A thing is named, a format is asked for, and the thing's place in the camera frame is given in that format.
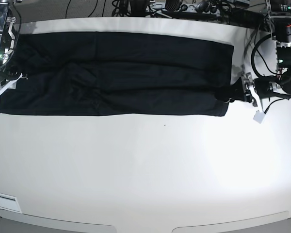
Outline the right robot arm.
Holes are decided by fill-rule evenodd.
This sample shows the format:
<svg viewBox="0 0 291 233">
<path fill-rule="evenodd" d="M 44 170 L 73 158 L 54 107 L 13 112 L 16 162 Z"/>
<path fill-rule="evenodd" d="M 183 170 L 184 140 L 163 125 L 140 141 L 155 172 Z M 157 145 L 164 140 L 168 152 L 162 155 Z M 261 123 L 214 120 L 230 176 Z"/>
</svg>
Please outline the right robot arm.
<svg viewBox="0 0 291 233">
<path fill-rule="evenodd" d="M 22 18 L 16 5 L 21 0 L 0 0 L 0 97 L 8 89 L 15 89 L 23 77 L 11 63 L 20 36 Z"/>
</svg>

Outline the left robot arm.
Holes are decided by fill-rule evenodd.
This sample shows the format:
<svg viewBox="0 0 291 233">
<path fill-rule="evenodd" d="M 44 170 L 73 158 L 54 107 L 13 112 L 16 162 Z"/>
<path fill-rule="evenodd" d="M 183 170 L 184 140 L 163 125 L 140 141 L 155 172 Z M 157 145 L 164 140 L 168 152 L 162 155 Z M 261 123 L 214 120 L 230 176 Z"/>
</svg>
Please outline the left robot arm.
<svg viewBox="0 0 291 233">
<path fill-rule="evenodd" d="M 264 117 L 264 99 L 275 98 L 276 101 L 291 99 L 291 0 L 266 1 L 267 14 L 259 23 L 268 25 L 269 34 L 254 40 L 250 55 L 252 73 L 243 74 L 233 85 L 216 92 L 216 98 L 226 102 L 235 100 L 250 102 L 257 107 L 256 116 Z M 255 55 L 266 40 L 275 42 L 276 71 L 265 76 L 258 72 Z"/>
</svg>

